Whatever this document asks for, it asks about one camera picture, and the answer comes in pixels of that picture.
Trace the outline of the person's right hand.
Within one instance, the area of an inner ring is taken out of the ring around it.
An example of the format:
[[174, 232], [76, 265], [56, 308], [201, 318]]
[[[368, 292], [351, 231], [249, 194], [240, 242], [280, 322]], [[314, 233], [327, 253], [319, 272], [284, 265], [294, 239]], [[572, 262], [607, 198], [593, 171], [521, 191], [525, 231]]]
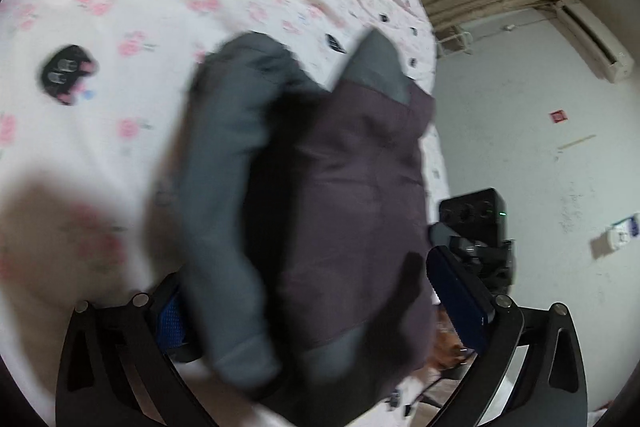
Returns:
[[434, 343], [427, 359], [427, 366], [437, 372], [443, 372], [453, 369], [458, 364], [471, 361], [474, 355], [475, 352], [462, 343], [445, 308], [438, 305]]

